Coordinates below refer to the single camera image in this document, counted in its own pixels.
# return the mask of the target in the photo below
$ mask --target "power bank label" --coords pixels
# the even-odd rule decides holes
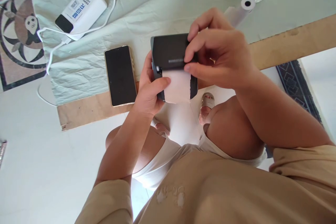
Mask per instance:
[[[75,24],[93,0],[71,0],[62,15]]]

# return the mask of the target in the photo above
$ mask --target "wrinkled fabric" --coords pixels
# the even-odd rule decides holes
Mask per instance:
[[[54,21],[70,0],[33,0],[40,28],[57,29]],[[93,27],[103,24],[108,9]],[[128,44],[135,74],[150,50],[150,37],[187,33],[191,23],[211,7],[223,12],[241,0],[117,0],[109,24],[54,53],[50,76],[57,104],[61,105],[108,91],[104,51]],[[238,27],[249,43],[336,13],[334,0],[263,0]],[[62,35],[43,34],[45,54],[61,42]]]
[[[134,223],[336,223],[336,147],[274,150],[270,172],[209,153],[177,160]],[[95,186],[76,224],[132,223],[130,185]]]

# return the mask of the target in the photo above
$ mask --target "black phone screen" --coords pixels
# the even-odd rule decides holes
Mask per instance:
[[[127,45],[105,51],[107,80],[112,106],[133,103],[137,96],[129,51],[130,48]]]

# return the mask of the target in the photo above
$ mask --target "hand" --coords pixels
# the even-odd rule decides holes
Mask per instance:
[[[153,79],[152,52],[150,51],[145,59],[140,76],[139,92],[133,106],[134,110],[149,118],[153,118],[164,105],[164,102],[158,99],[157,94],[170,84],[168,77],[161,77],[152,82]]]
[[[235,30],[216,8],[192,23],[188,41],[184,61],[190,62],[198,52],[199,63],[186,64],[184,70],[206,82],[236,89],[248,85],[259,71],[253,65],[243,33]]]

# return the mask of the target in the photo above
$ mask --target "beige shirt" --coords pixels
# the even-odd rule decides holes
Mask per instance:
[[[336,147],[274,150],[270,172],[193,151],[175,162],[135,223],[336,223]],[[105,181],[76,223],[132,223],[130,185]]]

